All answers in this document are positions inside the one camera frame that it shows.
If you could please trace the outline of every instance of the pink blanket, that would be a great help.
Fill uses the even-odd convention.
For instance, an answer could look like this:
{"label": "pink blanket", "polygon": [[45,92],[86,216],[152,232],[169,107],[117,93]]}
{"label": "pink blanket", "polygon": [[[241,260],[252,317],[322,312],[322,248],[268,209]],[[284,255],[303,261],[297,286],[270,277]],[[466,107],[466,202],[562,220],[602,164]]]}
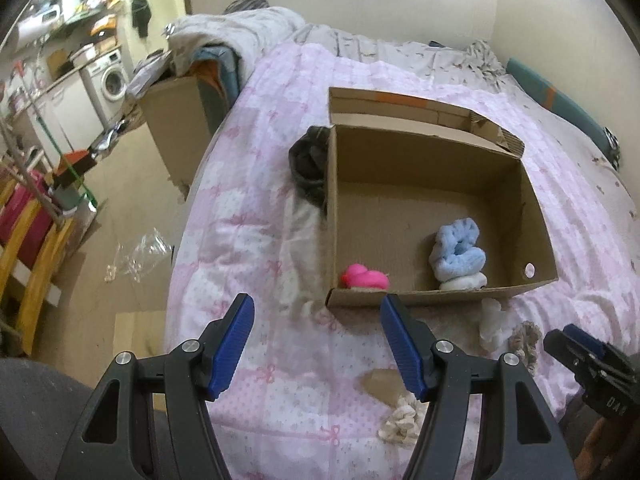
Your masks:
{"label": "pink blanket", "polygon": [[[507,95],[431,87],[382,62],[285,42],[258,64],[206,162],[166,318],[169,349],[199,336],[237,293],[255,300],[254,328],[231,386],[209,405],[234,478],[399,479],[411,453],[376,437],[390,408],[368,396],[360,378],[395,367],[394,360],[377,312],[323,306],[324,222],[296,195],[289,173],[292,143],[308,126],[328,124],[329,86],[438,99],[519,136],[560,280],[510,300],[506,326],[532,320],[546,333],[575,323],[626,352],[638,350],[638,278],[625,247],[579,169]],[[479,354],[478,310],[467,304],[414,314],[436,336]],[[536,383],[556,414],[577,391],[572,375],[544,353]],[[459,478],[470,475],[478,423],[473,399]]]}

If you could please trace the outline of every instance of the blue rubber grip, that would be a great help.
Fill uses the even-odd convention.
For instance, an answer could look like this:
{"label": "blue rubber grip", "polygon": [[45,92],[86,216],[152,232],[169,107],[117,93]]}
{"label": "blue rubber grip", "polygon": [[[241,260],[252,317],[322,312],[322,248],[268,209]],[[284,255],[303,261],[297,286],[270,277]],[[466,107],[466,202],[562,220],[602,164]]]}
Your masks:
{"label": "blue rubber grip", "polygon": [[396,309],[386,297],[380,305],[380,321],[385,331],[386,340],[389,342],[396,359],[404,387],[417,399],[424,399],[428,387],[422,377],[422,358],[404,328]]}
{"label": "blue rubber grip", "polygon": [[211,381],[208,387],[211,399],[217,399],[220,393],[231,384],[242,350],[249,338],[249,332],[254,326],[254,317],[254,300],[246,296],[226,329],[218,351],[213,357]]}
{"label": "blue rubber grip", "polygon": [[570,337],[577,343],[580,343],[598,359],[604,359],[605,349],[602,341],[594,338],[591,334],[587,334],[584,330],[578,328],[574,324],[565,326],[562,332],[565,336]]}

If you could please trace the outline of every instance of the bed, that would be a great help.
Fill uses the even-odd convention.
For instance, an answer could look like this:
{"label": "bed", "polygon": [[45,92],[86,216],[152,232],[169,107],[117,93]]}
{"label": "bed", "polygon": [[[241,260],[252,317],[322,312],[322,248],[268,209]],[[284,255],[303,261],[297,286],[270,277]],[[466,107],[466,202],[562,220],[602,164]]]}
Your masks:
{"label": "bed", "polygon": [[[395,363],[377,311],[323,306],[322,213],[297,195],[287,163],[308,126],[328,124],[329,86],[461,105],[519,136],[559,281],[505,302],[504,325],[532,320],[546,333],[572,322],[638,351],[636,208],[588,137],[530,99],[485,43],[462,52],[305,25],[256,63],[212,140],[170,285],[167,349],[199,336],[238,292],[255,301],[231,386],[209,405],[233,478],[399,479],[412,452],[376,436],[391,408],[361,381]],[[436,336],[486,354],[478,305],[414,315]],[[571,374],[543,353],[535,379],[560,415],[577,391]],[[471,475],[479,407],[472,399],[457,478]]]}

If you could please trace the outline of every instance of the silver bolt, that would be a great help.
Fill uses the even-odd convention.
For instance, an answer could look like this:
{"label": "silver bolt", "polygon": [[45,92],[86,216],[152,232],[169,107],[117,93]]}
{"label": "silver bolt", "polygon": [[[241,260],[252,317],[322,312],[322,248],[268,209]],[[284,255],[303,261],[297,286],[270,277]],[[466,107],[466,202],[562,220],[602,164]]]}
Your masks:
{"label": "silver bolt", "polygon": [[520,362],[520,359],[518,359],[516,354],[505,354],[503,359],[509,366],[515,366]]}
{"label": "silver bolt", "polygon": [[200,348],[200,343],[197,339],[189,339],[182,343],[182,350],[185,352],[195,352]]}
{"label": "silver bolt", "polygon": [[441,339],[436,343],[436,350],[443,354],[449,354],[453,352],[453,345],[446,339]]}
{"label": "silver bolt", "polygon": [[131,361],[131,352],[120,352],[118,355],[116,355],[116,362],[119,365],[125,365],[129,361]]}

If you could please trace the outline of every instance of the wooden floor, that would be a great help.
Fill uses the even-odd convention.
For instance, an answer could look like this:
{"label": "wooden floor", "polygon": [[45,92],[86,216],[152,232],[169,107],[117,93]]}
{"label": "wooden floor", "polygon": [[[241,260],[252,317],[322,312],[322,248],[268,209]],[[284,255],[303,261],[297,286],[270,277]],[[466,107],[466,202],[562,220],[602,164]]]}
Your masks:
{"label": "wooden floor", "polygon": [[104,277],[118,242],[138,240],[155,227],[169,243],[178,243],[185,208],[146,124],[124,135],[86,182],[98,199],[98,215],[54,279],[62,297],[57,308],[43,310],[34,358],[95,386],[118,352],[163,353],[170,260],[140,283],[127,275],[112,282]]}

